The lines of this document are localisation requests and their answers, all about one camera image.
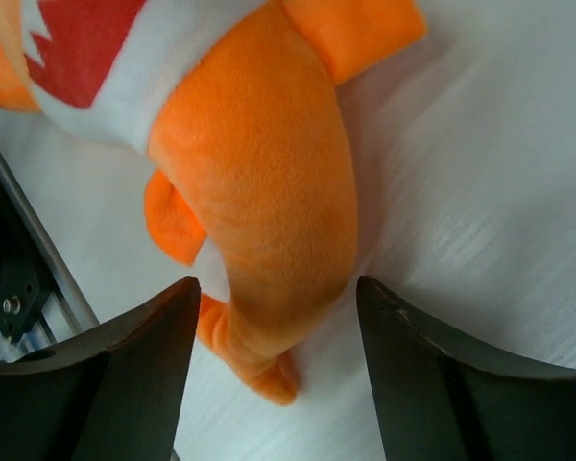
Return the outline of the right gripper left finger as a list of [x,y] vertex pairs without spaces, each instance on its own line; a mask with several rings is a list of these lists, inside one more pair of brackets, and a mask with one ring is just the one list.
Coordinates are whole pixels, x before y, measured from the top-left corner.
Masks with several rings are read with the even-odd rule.
[[183,278],[56,346],[0,362],[0,460],[168,460],[201,288]]

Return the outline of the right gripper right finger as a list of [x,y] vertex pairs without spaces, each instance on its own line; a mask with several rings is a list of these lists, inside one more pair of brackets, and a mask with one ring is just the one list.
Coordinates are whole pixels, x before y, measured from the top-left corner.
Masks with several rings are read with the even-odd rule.
[[503,351],[372,277],[356,303],[389,460],[576,460],[576,370]]

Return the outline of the orange shark plush facing up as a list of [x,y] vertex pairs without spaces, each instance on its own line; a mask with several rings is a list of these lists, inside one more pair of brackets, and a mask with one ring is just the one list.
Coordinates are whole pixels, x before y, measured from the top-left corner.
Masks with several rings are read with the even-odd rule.
[[413,1],[0,1],[0,108],[155,165],[145,218],[192,264],[218,248],[227,303],[197,334],[289,405],[291,349],[348,285],[357,194],[336,88],[423,38]]

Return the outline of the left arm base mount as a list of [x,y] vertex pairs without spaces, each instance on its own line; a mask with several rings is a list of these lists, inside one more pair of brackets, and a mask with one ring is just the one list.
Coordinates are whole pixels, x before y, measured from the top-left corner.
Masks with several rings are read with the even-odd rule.
[[20,341],[40,316],[49,293],[36,248],[9,194],[0,182],[0,332]]

